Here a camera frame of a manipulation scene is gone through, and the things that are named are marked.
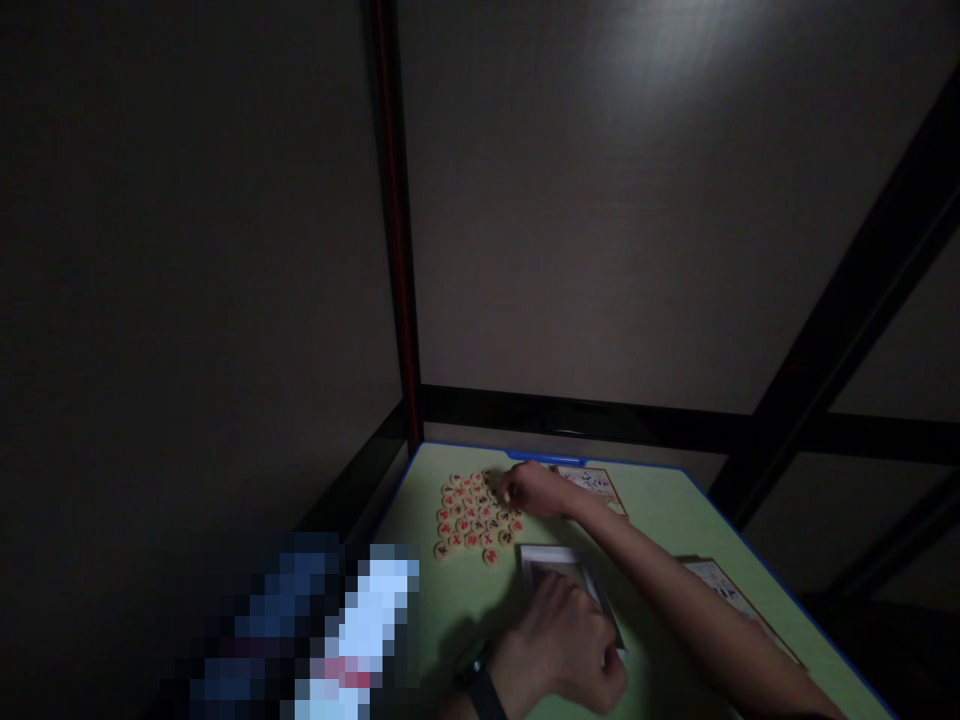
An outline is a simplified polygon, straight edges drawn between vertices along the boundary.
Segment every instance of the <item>wristwatch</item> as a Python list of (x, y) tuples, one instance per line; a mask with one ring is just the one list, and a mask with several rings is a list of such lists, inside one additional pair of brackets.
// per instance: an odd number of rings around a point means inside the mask
[(500, 704), (497, 689), (487, 672), (487, 660), (493, 644), (482, 638), (474, 642), (457, 658), (453, 681), (470, 696), (473, 709), (480, 720), (509, 720)]

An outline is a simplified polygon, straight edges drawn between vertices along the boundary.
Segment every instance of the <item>green table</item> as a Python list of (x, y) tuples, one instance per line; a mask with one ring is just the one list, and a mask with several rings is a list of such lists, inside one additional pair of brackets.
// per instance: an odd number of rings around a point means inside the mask
[[(443, 562), (434, 558), (433, 547), (439, 540), (436, 515), (441, 506), (440, 486), (453, 473), (466, 476), (486, 469), (503, 472), (526, 457), (502, 450), (423, 444), (375, 534), (377, 543), (420, 546), (419, 663), (425, 697), (435, 697), (449, 684), (453, 661), (472, 639), (480, 634), (495, 637), (526, 603), (513, 552), (501, 553), (500, 562), (493, 567), (484, 565), (479, 549), (457, 551)], [(675, 556), (700, 555), (716, 560), (851, 720), (891, 717), (871, 688), (685, 473), (605, 461), (555, 461), (604, 468), (636, 527)], [(738, 717), (707, 687), (670, 631), (578, 526), (564, 520), (524, 519), (526, 530), (518, 543), (565, 545), (594, 554), (623, 633), (630, 677), (629, 689), (610, 717)], [(531, 717), (594, 715), (551, 697), (540, 703)]]

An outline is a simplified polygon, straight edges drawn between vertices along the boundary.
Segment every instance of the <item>forearm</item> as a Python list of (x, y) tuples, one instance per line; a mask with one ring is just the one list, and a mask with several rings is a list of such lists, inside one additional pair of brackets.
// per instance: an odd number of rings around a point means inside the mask
[[(552, 690), (543, 676), (543, 668), (530, 660), (529, 643), (513, 630), (497, 643), (487, 672), (509, 720), (523, 720)], [(466, 692), (451, 691), (430, 717), (432, 720), (477, 720), (477, 713)]]
[(616, 562), (741, 713), (843, 717), (785, 653), (646, 535), (585, 495), (566, 514)]

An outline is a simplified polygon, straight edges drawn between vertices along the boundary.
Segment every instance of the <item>dark wall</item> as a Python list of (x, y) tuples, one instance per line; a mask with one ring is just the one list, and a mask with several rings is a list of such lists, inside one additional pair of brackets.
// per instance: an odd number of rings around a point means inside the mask
[(10, 17), (4, 694), (129, 716), (400, 399), (362, 19)]

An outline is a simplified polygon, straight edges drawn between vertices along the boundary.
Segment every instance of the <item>hand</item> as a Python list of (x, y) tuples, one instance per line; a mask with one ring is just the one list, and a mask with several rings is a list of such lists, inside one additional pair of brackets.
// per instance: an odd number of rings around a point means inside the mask
[(585, 491), (533, 460), (503, 474), (500, 495), (511, 507), (548, 518), (569, 515)]
[(490, 677), (510, 720), (520, 720), (556, 693), (606, 715), (627, 688), (616, 632), (573, 580), (550, 573), (526, 614), (497, 645)]

